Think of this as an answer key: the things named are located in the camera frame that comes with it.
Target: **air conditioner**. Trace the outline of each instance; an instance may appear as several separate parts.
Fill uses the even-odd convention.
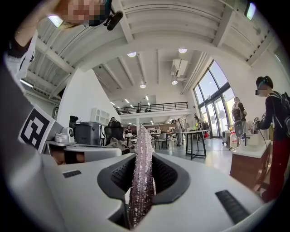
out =
[[[172,76],[179,78],[185,73],[188,61],[182,59],[174,59],[172,64]]]

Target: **black railing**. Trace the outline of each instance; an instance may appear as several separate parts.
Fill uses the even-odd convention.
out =
[[[174,102],[174,103],[124,107],[116,109],[116,111],[119,115],[122,115],[122,114],[136,114],[136,113],[148,113],[160,111],[187,110],[188,108],[189,108],[188,102]]]

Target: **red pants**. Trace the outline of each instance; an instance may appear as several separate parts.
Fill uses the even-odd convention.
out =
[[[287,168],[290,155],[290,138],[281,141],[274,140],[273,156],[270,173],[270,184],[262,198],[265,202],[277,199],[284,184],[284,173]]]

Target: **sparkly fabric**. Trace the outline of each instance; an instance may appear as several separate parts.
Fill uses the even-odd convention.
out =
[[[140,125],[138,132],[138,146],[134,177],[130,190],[128,218],[130,229],[135,228],[138,223],[150,211],[152,198],[155,195],[152,177],[152,153],[149,132]]]

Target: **gray floor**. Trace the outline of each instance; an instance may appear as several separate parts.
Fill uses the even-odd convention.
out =
[[[185,155],[186,141],[184,141],[184,145],[182,147],[177,147],[177,146],[171,147],[171,142],[169,142],[169,148],[165,148],[165,145],[164,145],[164,147],[161,148],[160,150],[159,150],[158,145],[156,145],[155,152],[167,154],[167,155],[173,155],[176,157],[180,157],[182,159],[187,159],[189,162],[203,163],[207,166],[217,168],[221,172],[229,175],[231,171],[231,165],[232,165],[232,154],[228,150],[229,148],[226,147],[225,145],[222,145],[221,139],[206,139],[205,146],[206,146],[206,151],[207,151],[207,157],[206,158],[195,157],[193,158],[192,161],[190,161],[190,155]],[[200,150],[203,150],[202,142],[198,144],[198,147]],[[193,153],[196,152],[195,150],[197,151],[196,140],[193,141]]]

